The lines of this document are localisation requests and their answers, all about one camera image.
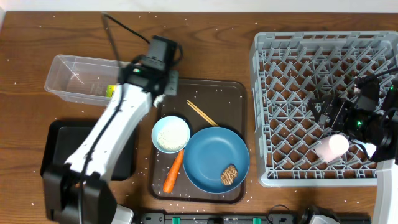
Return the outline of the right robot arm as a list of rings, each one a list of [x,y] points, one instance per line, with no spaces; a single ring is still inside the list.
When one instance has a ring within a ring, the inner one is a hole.
[[[359,142],[376,147],[368,159],[377,164],[377,194],[373,223],[397,223],[397,81],[393,81],[382,104],[383,114],[374,110],[379,103],[377,76],[355,80],[357,100],[338,96],[311,99],[308,107],[315,121],[327,124]]]

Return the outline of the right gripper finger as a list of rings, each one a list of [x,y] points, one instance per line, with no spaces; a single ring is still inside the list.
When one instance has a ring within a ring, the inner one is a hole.
[[[376,152],[377,147],[371,143],[363,143],[359,140],[354,140],[353,143],[358,146],[364,153],[365,156],[372,161],[373,155]]]
[[[315,98],[308,101],[308,107],[314,116],[314,120],[317,123],[326,123],[327,115],[326,109],[330,104],[330,97],[323,96],[321,98]]]

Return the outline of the green snack wrapper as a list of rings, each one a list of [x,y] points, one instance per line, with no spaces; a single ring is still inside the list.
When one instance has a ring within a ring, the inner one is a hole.
[[[108,85],[106,87],[106,94],[105,97],[112,98],[116,89],[116,85]]]

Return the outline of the light blue rice bowl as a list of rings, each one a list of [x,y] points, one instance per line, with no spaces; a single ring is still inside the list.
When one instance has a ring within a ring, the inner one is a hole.
[[[160,152],[173,154],[187,145],[190,128],[184,119],[178,116],[166,116],[155,123],[151,138],[153,145]]]

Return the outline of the orange carrot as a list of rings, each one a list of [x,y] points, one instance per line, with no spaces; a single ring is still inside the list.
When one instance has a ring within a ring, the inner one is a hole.
[[[165,193],[169,194],[174,189],[175,182],[178,177],[178,172],[179,172],[180,166],[182,165],[182,162],[183,162],[183,154],[184,154],[184,150],[182,149],[176,156],[174,163],[172,164],[172,166],[169,170],[169,173],[167,175],[167,178],[166,178],[166,180],[164,182],[164,186],[163,186],[163,191]]]

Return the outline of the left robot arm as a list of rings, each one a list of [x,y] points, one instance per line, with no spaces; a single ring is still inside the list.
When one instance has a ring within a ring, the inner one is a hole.
[[[131,223],[134,212],[117,203],[109,182],[131,134],[155,101],[175,95],[172,67],[182,46],[158,35],[149,51],[119,66],[118,84],[93,129],[62,165],[42,171],[45,211],[58,223]]]

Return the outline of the white napkin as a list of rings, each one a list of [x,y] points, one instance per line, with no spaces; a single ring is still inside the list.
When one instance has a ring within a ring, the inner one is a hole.
[[[165,95],[159,95],[159,96],[157,96],[157,97],[155,98],[154,102],[153,102],[153,105],[154,105],[156,108],[158,108],[159,105],[163,102],[164,98],[165,98]]]

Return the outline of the pink cup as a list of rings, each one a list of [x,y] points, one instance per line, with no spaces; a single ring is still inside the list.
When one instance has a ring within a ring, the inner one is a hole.
[[[316,155],[325,162],[341,157],[349,149],[349,141],[340,134],[323,138],[315,148]]]

